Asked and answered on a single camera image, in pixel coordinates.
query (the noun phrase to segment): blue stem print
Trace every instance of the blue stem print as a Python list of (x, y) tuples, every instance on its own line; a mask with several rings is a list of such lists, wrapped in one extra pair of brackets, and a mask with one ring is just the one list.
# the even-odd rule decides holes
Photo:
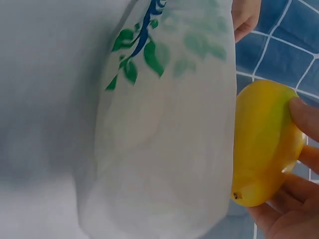
[[(155, 29), (158, 26), (159, 24), (158, 20), (157, 19), (151, 20), (151, 16), (161, 15), (163, 13), (163, 8), (165, 7), (165, 5), (166, 5), (165, 0), (151, 0), (150, 6), (144, 16), (142, 27), (140, 28), (139, 23), (137, 23), (135, 25), (135, 31), (131, 29), (123, 29), (114, 43), (112, 52), (119, 51), (120, 49), (131, 48), (136, 43), (136, 41), (139, 41), (136, 48), (134, 49), (134, 51), (129, 57), (124, 58), (123, 56), (121, 56), (120, 64), (119, 64), (119, 70), (123, 69), (125, 77), (132, 84), (136, 82), (137, 75), (138, 75), (137, 67), (133, 62), (133, 58), (142, 51), (142, 49), (147, 45), (147, 42), (149, 42), (148, 47), (146, 50), (144, 50), (144, 56), (146, 56), (145, 57), (146, 63), (159, 76), (161, 76), (164, 71), (163, 66), (160, 64), (160, 61), (155, 56), (156, 44), (149, 34), (148, 27), (151, 26), (152, 29)], [(134, 32), (136, 33), (137, 31), (139, 31), (139, 34), (137, 35), (136, 38), (134, 38)], [(105, 90), (113, 91), (115, 89), (116, 82), (118, 79), (117, 76), (118, 74), (115, 76), (115, 78), (112, 80), (112, 82), (107, 86)]]

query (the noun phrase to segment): white surface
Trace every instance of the white surface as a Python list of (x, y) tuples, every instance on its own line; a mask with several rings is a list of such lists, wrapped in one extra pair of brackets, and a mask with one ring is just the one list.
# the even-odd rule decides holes
[[(159, 25), (149, 27), (148, 34), (169, 52), (160, 78), (140, 51), (130, 62), (137, 69), (132, 85), (118, 72), (118, 59), (130, 56), (136, 46), (111, 54), (96, 128), (99, 178), (81, 214), (83, 228), (95, 239), (196, 239), (226, 215), (232, 183), (235, 42), (231, 2), (219, 2), (220, 7), (212, 7), (199, 0), (169, 0), (163, 14), (204, 16), (212, 25), (222, 16), (226, 33), (207, 33), (182, 20), (177, 31), (165, 31), (160, 17), (151, 14)], [(149, 4), (140, 0), (123, 28), (134, 29)], [(227, 60), (207, 48), (205, 57), (194, 54), (194, 48), (183, 44), (189, 35), (207, 46), (218, 45)], [(193, 62), (195, 72), (174, 77), (180, 59)], [(114, 92), (104, 91), (116, 74)]]
[(1, 239), (86, 238), (72, 175), (83, 184), (96, 79), (128, 2), (0, 0)]

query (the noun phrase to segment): white grout line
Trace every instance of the white grout line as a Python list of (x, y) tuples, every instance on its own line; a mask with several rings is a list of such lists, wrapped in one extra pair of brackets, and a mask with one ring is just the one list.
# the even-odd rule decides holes
[(313, 6), (309, 5), (305, 1), (303, 1), (303, 0), (298, 0), (298, 1), (301, 2), (302, 4), (306, 5), (307, 7), (309, 7), (311, 10), (315, 11), (317, 14), (319, 14), (319, 11), (317, 9), (315, 9)]
[[(240, 71), (236, 71), (236, 74), (237, 74), (237, 75), (242, 75), (242, 76), (251, 77), (251, 78), (253, 77), (253, 75), (251, 75), (251, 74), (244, 73), (244, 72), (240, 72)], [(255, 79), (266, 80), (265, 78), (259, 77), (259, 76), (255, 76)], [(295, 89), (295, 88), (290, 87), (290, 86), (288, 86), (288, 87), (291, 88), (291, 89), (293, 89), (293, 90), (295, 90), (295, 91), (298, 92), (298, 93), (302, 93), (302, 94), (304, 94), (304, 95), (306, 95), (306, 96), (310, 96), (310, 97), (313, 97), (313, 98), (319, 100), (319, 96), (317, 96), (317, 95), (315, 95), (315, 94), (309, 93), (309, 92), (307, 92), (307, 91)]]
[(311, 63), (309, 64), (308, 68), (306, 69), (306, 71), (304, 72), (303, 76), (301, 76), (300, 80), (298, 81), (298, 84), (296, 85), (296, 89), (298, 89), (301, 81), (303, 81), (304, 77), (307, 75), (307, 73), (309, 72), (311, 66), (313, 66), (314, 62), (315, 62), (315, 58), (313, 58), (313, 60), (311, 61)]
[(275, 36), (270, 36), (270, 35), (268, 35), (268, 34), (265, 34), (265, 33), (263, 33), (263, 32), (260, 32), (260, 31), (252, 31), (251, 33), (256, 34), (256, 35), (261, 35), (261, 36), (270, 37), (271, 39), (274, 39), (274, 40), (276, 40), (276, 41), (280, 41), (280, 42), (282, 42), (282, 43), (285, 43), (285, 44), (287, 44), (287, 45), (289, 45), (289, 46), (292, 46), (293, 48), (296, 48), (296, 49), (298, 49), (298, 50), (301, 50), (301, 51), (303, 51), (303, 52), (306, 52), (306, 53), (308, 53), (308, 54), (310, 54), (310, 55), (312, 55), (312, 56), (314, 56), (314, 57), (315, 57), (315, 55), (316, 55), (316, 54), (314, 54), (314, 53), (312, 53), (312, 52), (310, 52), (310, 51), (308, 51), (308, 50), (306, 50), (306, 49), (303, 49), (302, 47), (299, 47), (299, 46), (297, 46), (297, 45), (294, 45), (294, 44), (292, 44), (292, 43), (290, 43), (290, 42), (288, 42), (288, 41), (285, 41), (285, 40), (283, 40), (283, 39), (277, 38), (277, 37), (275, 37)]
[(254, 224), (254, 237), (253, 239), (257, 239), (257, 225)]
[(308, 53), (308, 54), (310, 54), (310, 55), (312, 55), (312, 56), (315, 55), (314, 53), (312, 53), (312, 52), (310, 52), (310, 51), (308, 51), (308, 50), (306, 50), (306, 49), (303, 49), (302, 47), (296, 46), (296, 45), (294, 45), (294, 44), (292, 44), (292, 43), (290, 43), (290, 42), (288, 42), (288, 41), (285, 41), (285, 40), (283, 40), (283, 39), (277, 38), (277, 37), (275, 37), (275, 36), (271, 36), (271, 38), (274, 39), (274, 40), (280, 41), (280, 42), (282, 42), (282, 43), (285, 43), (285, 44), (287, 44), (287, 45), (290, 45), (290, 46), (292, 46), (292, 47), (294, 47), (294, 48), (296, 48), (296, 49), (298, 49), (298, 50), (301, 50), (301, 51), (303, 51), (303, 52), (306, 52), (306, 53)]
[(264, 51), (263, 51), (263, 53), (262, 53), (262, 55), (261, 55), (261, 57), (260, 57), (260, 59), (259, 59), (259, 61), (258, 61), (258, 63), (257, 63), (257, 66), (255, 67), (255, 70), (254, 70), (254, 72), (253, 72), (253, 76), (256, 75), (256, 72), (257, 72), (257, 70), (258, 70), (258, 68), (259, 68), (259, 66), (260, 66), (260, 64), (261, 64), (261, 62), (263, 61), (263, 59), (264, 59), (264, 57), (265, 57), (265, 54), (266, 54), (266, 51), (267, 51), (267, 48), (268, 48), (268, 45), (269, 45), (271, 36), (273, 35), (273, 33), (275, 32), (275, 30), (277, 29), (277, 27), (278, 27), (278, 26), (281, 24), (281, 22), (283, 21), (285, 15), (287, 14), (287, 11), (288, 11), (288, 9), (289, 9), (289, 7), (290, 7), (290, 5), (291, 5), (291, 2), (292, 2), (292, 0), (289, 0), (289, 2), (287, 3), (287, 5), (286, 5), (286, 7), (285, 7), (284, 12), (283, 12), (283, 14), (281, 15), (280, 19), (278, 20), (277, 24), (276, 24), (276, 25), (274, 26), (274, 28), (271, 30), (271, 32), (270, 32), (270, 34), (269, 34), (269, 36), (268, 36), (268, 38), (267, 38)]
[(302, 90), (299, 90), (299, 89), (296, 89), (296, 91), (299, 92), (299, 93), (302, 93), (302, 94), (304, 94), (306, 96), (311, 96), (311, 97), (316, 98), (317, 100), (319, 100), (319, 96), (311, 94), (311, 93), (309, 93), (307, 91), (302, 91)]
[[(241, 76), (247, 76), (247, 77), (253, 78), (253, 75), (245, 73), (245, 72), (236, 71), (236, 74), (237, 75), (241, 75)], [(260, 77), (260, 76), (255, 76), (255, 78), (258, 79), (258, 80), (266, 80), (265, 78)]]

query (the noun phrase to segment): green leaf print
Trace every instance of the green leaf print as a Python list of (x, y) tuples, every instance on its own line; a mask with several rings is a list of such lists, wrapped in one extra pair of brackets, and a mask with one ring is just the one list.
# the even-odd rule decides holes
[(196, 71), (196, 64), (193, 61), (189, 61), (187, 59), (179, 59), (175, 62), (173, 68), (173, 77), (178, 78), (181, 77), (186, 70), (190, 70), (192, 72)]
[(208, 0), (208, 4), (212, 7), (219, 7), (217, 0)]
[(226, 61), (227, 53), (226, 53), (225, 48), (222, 45), (220, 45), (218, 43), (210, 44), (209, 52), (213, 56), (219, 58), (220, 60)]
[(228, 27), (226, 23), (226, 19), (223, 16), (219, 16), (217, 19), (217, 27), (221, 32), (228, 32)]
[(116, 87), (116, 82), (118, 80), (118, 75), (116, 75), (113, 80), (110, 82), (110, 84), (105, 88), (106, 91), (113, 91)]
[(187, 25), (196, 30), (203, 30), (209, 33), (216, 34), (218, 32), (216, 24), (214, 25), (209, 20), (197, 19), (197, 18), (184, 18), (183, 20)]
[(150, 41), (144, 48), (144, 59), (147, 65), (155, 71), (159, 77), (164, 73), (164, 66), (160, 63), (155, 55), (156, 45), (153, 41)]
[(165, 9), (163, 14), (160, 17), (161, 26), (163, 30), (168, 32), (175, 32), (177, 31), (177, 26), (179, 23), (179, 18), (176, 14), (172, 13), (171, 10)]
[(124, 75), (131, 83), (135, 84), (138, 77), (138, 71), (132, 60), (124, 66)]
[(159, 21), (157, 19), (153, 19), (153, 20), (151, 20), (150, 25), (151, 25), (152, 29), (155, 29), (159, 26)]
[(134, 25), (134, 30), (135, 30), (135, 32), (138, 32), (138, 31), (140, 30), (140, 28), (141, 28), (140, 23), (136, 23), (136, 24)]
[(155, 57), (165, 69), (170, 61), (169, 47), (162, 42), (157, 42), (155, 45)]
[(182, 76), (188, 67), (188, 61), (186, 59), (177, 60), (173, 68), (173, 77), (178, 78)]
[(115, 40), (112, 52), (118, 51), (122, 48), (131, 48), (134, 44), (134, 42), (132, 42), (133, 39), (134, 32), (130, 29), (123, 29)]
[(205, 35), (201, 33), (188, 32), (184, 36), (184, 45), (191, 53), (197, 55), (202, 60), (209, 52), (209, 45)]
[(196, 63), (193, 61), (188, 61), (188, 69), (192, 72), (196, 72)]

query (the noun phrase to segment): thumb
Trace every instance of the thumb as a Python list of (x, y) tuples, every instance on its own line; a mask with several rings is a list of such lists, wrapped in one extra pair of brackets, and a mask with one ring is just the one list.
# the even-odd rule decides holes
[(297, 97), (290, 100), (289, 107), (297, 127), (319, 142), (319, 109), (306, 105)]

